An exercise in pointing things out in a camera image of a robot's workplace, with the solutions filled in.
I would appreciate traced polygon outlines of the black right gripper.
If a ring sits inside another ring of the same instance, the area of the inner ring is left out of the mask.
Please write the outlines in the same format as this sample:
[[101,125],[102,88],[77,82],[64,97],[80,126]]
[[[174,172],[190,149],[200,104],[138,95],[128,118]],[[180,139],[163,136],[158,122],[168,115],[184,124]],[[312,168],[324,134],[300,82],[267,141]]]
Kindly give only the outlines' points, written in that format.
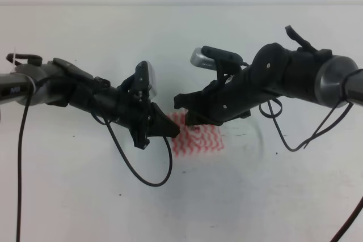
[[187,126],[220,125],[271,99],[271,88],[272,79],[269,77],[237,74],[208,97],[204,91],[176,95],[174,108],[203,109],[201,115],[192,111],[185,114]]

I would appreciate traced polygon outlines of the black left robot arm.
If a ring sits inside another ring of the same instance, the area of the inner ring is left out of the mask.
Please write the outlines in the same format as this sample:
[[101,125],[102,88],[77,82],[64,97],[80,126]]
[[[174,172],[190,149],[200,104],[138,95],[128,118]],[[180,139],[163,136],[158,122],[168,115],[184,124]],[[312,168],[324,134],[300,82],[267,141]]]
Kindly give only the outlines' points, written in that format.
[[90,113],[100,124],[113,122],[127,128],[134,146],[145,149],[150,137],[175,138],[179,126],[152,102],[156,95],[155,74],[147,61],[140,62],[135,72],[118,87],[111,82],[54,58],[43,63],[40,56],[8,54],[15,67],[1,74],[1,103],[16,101],[21,105],[68,105]]

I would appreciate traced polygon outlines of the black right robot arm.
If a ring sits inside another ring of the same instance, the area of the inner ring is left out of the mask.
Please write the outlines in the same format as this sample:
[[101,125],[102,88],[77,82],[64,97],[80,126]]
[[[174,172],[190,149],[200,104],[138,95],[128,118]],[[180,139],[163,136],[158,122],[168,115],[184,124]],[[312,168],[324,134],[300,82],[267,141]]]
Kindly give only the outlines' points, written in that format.
[[214,70],[217,77],[201,91],[174,97],[174,107],[187,111],[185,123],[220,126],[282,96],[328,108],[362,104],[362,70],[354,60],[315,49],[291,26],[285,30],[298,43],[296,50],[267,44],[251,63],[226,50],[196,48],[191,63]]

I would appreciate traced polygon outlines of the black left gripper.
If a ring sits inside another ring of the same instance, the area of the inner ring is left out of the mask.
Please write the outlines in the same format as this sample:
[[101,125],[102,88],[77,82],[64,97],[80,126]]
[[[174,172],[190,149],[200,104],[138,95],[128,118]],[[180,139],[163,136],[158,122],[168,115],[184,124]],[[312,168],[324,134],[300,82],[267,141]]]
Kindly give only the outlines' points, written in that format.
[[136,148],[145,149],[150,143],[148,137],[177,137],[179,125],[150,102],[148,92],[133,93],[127,89],[133,79],[127,78],[118,87],[100,77],[78,82],[70,105],[91,114],[101,125],[113,122],[127,128]]

